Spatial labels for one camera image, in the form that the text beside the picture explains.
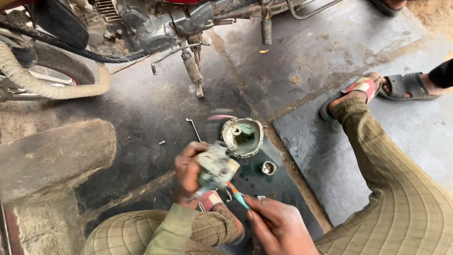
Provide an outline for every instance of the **dirty carburetor bowl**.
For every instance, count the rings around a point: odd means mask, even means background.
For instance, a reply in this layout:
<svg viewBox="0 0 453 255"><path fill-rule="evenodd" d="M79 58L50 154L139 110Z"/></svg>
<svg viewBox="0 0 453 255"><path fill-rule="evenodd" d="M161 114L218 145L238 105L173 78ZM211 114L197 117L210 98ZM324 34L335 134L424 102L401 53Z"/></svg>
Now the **dirty carburetor bowl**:
<svg viewBox="0 0 453 255"><path fill-rule="evenodd" d="M222 128L223 141L238 158L255 155L263 145L263 138L263 126L251 118L232 118Z"/></svg>

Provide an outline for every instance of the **slipper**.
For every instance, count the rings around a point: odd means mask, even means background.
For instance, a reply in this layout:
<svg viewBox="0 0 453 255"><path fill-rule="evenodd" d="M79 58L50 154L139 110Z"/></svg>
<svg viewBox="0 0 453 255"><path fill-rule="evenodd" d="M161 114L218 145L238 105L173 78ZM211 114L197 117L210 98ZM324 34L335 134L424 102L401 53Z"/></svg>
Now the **slipper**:
<svg viewBox="0 0 453 255"><path fill-rule="evenodd" d="M222 201L217 191L208 191L204 193L200 198L198 207L200 208L200 211L211 211L211 209L217 204L225 203ZM242 235L230 242L230 245L238 245L240 242L242 242L242 240L244 240L244 237L246 236L246 228L244 227L244 224L242 224L242 229Z"/></svg>
<svg viewBox="0 0 453 255"><path fill-rule="evenodd" d="M367 73L363 75L361 78L359 78L356 82L354 82L351 86L349 86L347 89L343 90L340 92L339 95L335 96L334 98L331 98L328 100L319 110L319 114L321 115L321 118L327 122L335 122L337 121L332 114L329 111L329 104L337 100L341 97L344 97L348 93L352 91L362 91L366 94L366 101L365 103L370 102L374 96L376 95L375 89L374 89L374 81L371 79L370 76L373 72ZM379 88L377 89L377 92L380 92L382 89L382 82L379 84Z"/></svg>
<svg viewBox="0 0 453 255"><path fill-rule="evenodd" d="M390 81L392 92L387 94L385 90L381 90L379 95L385 99L392 101L410 101L410 100L434 100L440 96L431 96L428 89L425 87L422 79L422 73L406 74L404 77L401 74L386 76ZM406 92L411 95L410 98L405 98Z"/></svg>
<svg viewBox="0 0 453 255"><path fill-rule="evenodd" d="M394 9L391 9L390 7L388 7L384 0L370 0L371 2L373 2L376 7L386 16L389 16L389 17L394 17L394 16L397 16L398 13L400 13L403 8L399 8L397 10L394 10Z"/></svg>

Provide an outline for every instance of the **brown trousers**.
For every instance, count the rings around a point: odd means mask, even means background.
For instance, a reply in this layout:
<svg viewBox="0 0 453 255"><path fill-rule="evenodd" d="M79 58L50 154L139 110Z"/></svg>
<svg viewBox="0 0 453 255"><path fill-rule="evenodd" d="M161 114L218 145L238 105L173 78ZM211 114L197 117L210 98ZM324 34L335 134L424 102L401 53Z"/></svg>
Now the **brown trousers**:
<svg viewBox="0 0 453 255"><path fill-rule="evenodd" d="M453 202L402 152L359 98L332 112L342 124L373 192L370 203L315 241L322 254L453 254ZM101 223L82 255L142 255L164 211L136 211ZM238 237L226 212L199 212L186 254L225 254L210 246Z"/></svg>

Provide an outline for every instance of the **dirty floor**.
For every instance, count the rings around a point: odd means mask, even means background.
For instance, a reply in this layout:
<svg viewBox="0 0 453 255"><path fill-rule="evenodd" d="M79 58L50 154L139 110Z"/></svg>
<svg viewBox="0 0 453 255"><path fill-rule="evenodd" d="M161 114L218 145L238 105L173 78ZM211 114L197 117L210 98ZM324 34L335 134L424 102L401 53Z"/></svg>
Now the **dirty floor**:
<svg viewBox="0 0 453 255"><path fill-rule="evenodd" d="M215 27L206 32L213 46L202 54L202 100L177 55L150 75L156 55L109 65L112 88L100 97L0 104L0 188L15 248L79 254L106 218L169 209L173 159L196 140L185 118L202 127L215 108L268 127L268 153L241 161L233 183L243 193L274 193L295 205L316 239L361 209L369 194L344 134L319 121L320 103L370 70L428 72L453 57L451 3L414 0L408 8L388 18L366 0L344 0L304 21L284 13L273 17L271 46L260 44L258 20ZM405 152L453 191L451 101L451 95L405 104L377 99L371 110ZM249 171L269 159L280 170L273 178ZM230 208L248 227L240 207ZM250 237L221 249L251 254Z"/></svg>

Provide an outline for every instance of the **man's right hand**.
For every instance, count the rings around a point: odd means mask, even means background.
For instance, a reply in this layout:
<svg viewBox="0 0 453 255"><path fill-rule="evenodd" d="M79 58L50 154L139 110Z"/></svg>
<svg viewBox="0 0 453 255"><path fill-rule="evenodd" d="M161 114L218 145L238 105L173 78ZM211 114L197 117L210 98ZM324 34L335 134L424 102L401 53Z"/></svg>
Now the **man's right hand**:
<svg viewBox="0 0 453 255"><path fill-rule="evenodd" d="M268 255L319 254L296 207L248 195L245 202L252 229Z"/></svg>

